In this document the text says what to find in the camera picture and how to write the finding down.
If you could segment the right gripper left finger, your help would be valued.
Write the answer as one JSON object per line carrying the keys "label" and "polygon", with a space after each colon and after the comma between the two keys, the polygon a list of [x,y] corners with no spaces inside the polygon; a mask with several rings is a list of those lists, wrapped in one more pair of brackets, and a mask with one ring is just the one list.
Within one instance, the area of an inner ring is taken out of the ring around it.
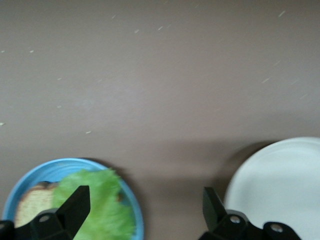
{"label": "right gripper left finger", "polygon": [[23,226],[0,220],[0,240],[73,240],[89,213],[90,188],[81,185],[59,208],[41,211]]}

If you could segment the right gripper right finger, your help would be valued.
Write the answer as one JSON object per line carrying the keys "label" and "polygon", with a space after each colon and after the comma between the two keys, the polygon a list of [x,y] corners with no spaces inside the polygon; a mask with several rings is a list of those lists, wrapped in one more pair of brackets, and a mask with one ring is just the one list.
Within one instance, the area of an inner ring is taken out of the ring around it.
{"label": "right gripper right finger", "polygon": [[302,240],[284,223],[269,221],[259,228],[244,213],[225,209],[212,187],[203,189],[202,213],[207,231],[198,240]]}

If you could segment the green lettuce leaf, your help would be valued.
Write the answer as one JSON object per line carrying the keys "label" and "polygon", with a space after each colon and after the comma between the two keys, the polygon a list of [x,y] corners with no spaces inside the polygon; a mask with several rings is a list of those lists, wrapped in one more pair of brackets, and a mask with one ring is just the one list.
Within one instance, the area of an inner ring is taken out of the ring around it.
{"label": "green lettuce leaf", "polygon": [[131,240],[136,224],[130,207],[120,201],[116,172],[83,169],[64,177],[53,191],[52,206],[60,207],[79,186],[89,186],[90,213],[73,240]]}

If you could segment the brown bread slice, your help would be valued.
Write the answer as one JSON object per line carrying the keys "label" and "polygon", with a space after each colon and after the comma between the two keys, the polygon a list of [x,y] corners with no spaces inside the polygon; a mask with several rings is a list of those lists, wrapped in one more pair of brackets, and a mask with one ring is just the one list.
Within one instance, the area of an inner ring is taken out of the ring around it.
{"label": "brown bread slice", "polygon": [[15,227],[22,227],[39,213],[51,209],[53,193],[57,186],[57,182],[41,181],[24,193],[16,207]]}

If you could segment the blue round plate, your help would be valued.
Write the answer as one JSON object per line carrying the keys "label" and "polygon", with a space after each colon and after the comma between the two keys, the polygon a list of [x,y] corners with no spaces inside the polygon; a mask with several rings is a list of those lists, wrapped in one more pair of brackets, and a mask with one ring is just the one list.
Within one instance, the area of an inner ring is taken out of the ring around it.
{"label": "blue round plate", "polygon": [[[13,221],[21,197],[39,182],[59,182],[64,177],[80,170],[96,172],[107,168],[105,165],[84,158],[61,158],[40,164],[28,171],[12,188],[4,205],[2,219]],[[119,184],[121,202],[131,208],[135,220],[135,232],[130,240],[144,240],[144,219],[139,202],[123,179],[119,181]]]}

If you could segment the beige round plate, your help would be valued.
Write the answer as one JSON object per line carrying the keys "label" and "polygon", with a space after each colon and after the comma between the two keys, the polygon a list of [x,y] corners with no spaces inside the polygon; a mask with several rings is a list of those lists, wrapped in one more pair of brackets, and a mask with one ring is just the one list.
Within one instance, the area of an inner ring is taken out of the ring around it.
{"label": "beige round plate", "polygon": [[320,137],[268,145],[233,175],[224,205],[257,227],[281,222],[302,240],[320,240]]}

